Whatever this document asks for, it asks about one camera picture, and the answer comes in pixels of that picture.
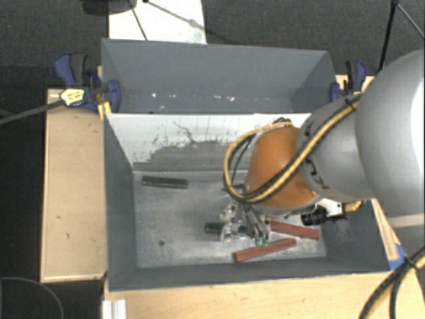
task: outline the clamp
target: clamp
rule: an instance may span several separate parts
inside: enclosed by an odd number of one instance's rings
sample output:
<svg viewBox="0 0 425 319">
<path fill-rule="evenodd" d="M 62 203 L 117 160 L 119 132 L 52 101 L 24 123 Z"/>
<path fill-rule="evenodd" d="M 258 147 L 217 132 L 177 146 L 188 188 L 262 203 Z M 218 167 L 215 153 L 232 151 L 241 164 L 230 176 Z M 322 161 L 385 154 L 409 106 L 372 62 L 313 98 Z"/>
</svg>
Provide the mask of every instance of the clamp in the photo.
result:
<svg viewBox="0 0 425 319">
<path fill-rule="evenodd" d="M 348 80 L 344 80 L 344 87 L 341 91 L 339 83 L 333 82 L 329 91 L 329 101 L 333 102 L 340 97 L 350 96 L 361 91 L 363 83 L 366 80 L 366 66 L 359 60 L 355 65 L 351 60 L 345 62 L 347 67 Z"/>
<path fill-rule="evenodd" d="M 102 81 L 94 69 L 86 68 L 86 53 L 62 53 L 54 60 L 54 69 L 66 86 L 60 95 L 66 106 L 79 107 L 98 112 L 98 105 L 109 102 L 111 111 L 120 107 L 121 92 L 118 81 L 113 79 L 102 86 Z"/>
</svg>

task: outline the wooden table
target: wooden table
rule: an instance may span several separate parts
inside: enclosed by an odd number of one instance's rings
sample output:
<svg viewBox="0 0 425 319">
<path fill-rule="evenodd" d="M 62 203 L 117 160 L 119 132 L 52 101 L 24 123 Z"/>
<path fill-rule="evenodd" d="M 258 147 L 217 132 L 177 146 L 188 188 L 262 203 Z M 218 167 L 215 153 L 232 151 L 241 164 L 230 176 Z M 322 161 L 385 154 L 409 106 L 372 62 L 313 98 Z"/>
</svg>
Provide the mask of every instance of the wooden table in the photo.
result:
<svg viewBox="0 0 425 319">
<path fill-rule="evenodd" d="M 58 98 L 50 90 L 48 101 Z M 46 117 L 41 281 L 101 279 L 106 272 L 106 221 L 99 116 L 60 107 Z M 397 251 L 383 218 L 388 256 Z M 138 318 L 356 318 L 388 273 L 109 293 Z M 388 296 L 371 318 L 388 317 Z M 410 273 L 400 289 L 398 318 L 425 318 L 420 286 Z"/>
</svg>

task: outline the dark gray floor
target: dark gray floor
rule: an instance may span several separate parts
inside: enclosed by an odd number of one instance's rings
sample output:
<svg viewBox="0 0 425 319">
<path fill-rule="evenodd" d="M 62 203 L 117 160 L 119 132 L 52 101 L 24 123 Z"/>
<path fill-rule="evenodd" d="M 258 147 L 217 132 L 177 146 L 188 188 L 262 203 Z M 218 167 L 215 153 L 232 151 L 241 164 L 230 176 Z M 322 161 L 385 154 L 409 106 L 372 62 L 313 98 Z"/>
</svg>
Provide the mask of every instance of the dark gray floor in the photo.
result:
<svg viewBox="0 0 425 319">
<path fill-rule="evenodd" d="M 360 59 L 373 74 L 379 63 L 390 0 L 202 0 L 209 43 L 230 43 L 331 53 L 336 73 L 346 59 Z M 400 0 L 424 31 L 425 0 Z M 61 84 L 52 61 L 64 51 L 88 53 L 100 62 L 100 38 L 107 35 L 103 3 L 81 0 L 0 0 L 0 109 L 20 112 L 44 103 L 49 86 Z M 388 62 L 424 41 L 397 12 Z M 0 274 L 36 280 L 43 190 L 43 117 L 0 127 Z M 5 285 L 4 318 L 23 288 Z M 97 318 L 98 282 L 56 286 L 67 318 Z M 25 306 L 41 295 L 26 290 Z M 54 304 L 49 317 L 53 318 Z"/>
</svg>

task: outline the cable tie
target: cable tie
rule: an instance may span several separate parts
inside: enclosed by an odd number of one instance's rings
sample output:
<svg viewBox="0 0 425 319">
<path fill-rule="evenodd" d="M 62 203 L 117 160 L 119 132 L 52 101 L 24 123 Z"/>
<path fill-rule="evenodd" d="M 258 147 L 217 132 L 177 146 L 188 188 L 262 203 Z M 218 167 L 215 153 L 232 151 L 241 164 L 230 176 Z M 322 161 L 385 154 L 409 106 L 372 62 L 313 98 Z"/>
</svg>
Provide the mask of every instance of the cable tie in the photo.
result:
<svg viewBox="0 0 425 319">
<path fill-rule="evenodd" d="M 412 268 L 414 268 L 414 270 L 416 271 L 416 272 L 419 272 L 419 267 L 418 266 L 416 266 L 416 263 L 411 259 L 411 258 L 409 258 L 409 257 L 405 257 L 404 258 L 404 261 L 406 262 L 406 263 L 408 263 L 410 266 L 412 266 Z"/>
<path fill-rule="evenodd" d="M 350 105 L 350 107 L 353 111 L 356 110 L 356 108 L 352 105 L 352 103 L 348 99 L 345 99 L 345 103 L 346 103 L 346 105 Z"/>
<path fill-rule="evenodd" d="M 391 0 L 391 7 L 397 7 L 400 0 Z"/>
</svg>

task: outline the bin floor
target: bin floor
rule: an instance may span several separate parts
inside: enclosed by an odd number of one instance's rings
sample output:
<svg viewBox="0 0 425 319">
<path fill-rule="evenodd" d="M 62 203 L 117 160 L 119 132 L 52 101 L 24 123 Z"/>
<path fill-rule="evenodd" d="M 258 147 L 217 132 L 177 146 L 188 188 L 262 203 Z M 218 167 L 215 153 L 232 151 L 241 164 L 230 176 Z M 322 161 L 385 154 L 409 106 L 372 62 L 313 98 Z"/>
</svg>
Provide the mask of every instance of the bin floor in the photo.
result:
<svg viewBox="0 0 425 319">
<path fill-rule="evenodd" d="M 144 175 L 187 179 L 189 187 L 142 185 Z M 139 268 L 233 263 L 233 252 L 254 246 L 253 239 L 229 238 L 222 242 L 218 235 L 204 232 L 205 223 L 218 222 L 230 202 L 222 190 L 222 171 L 135 171 L 133 180 Z M 301 225 L 299 216 L 289 217 L 285 222 Z M 291 236 L 272 233 L 270 241 L 284 237 Z M 297 246 L 293 248 L 250 261 L 325 256 L 322 238 L 296 239 Z"/>
</svg>

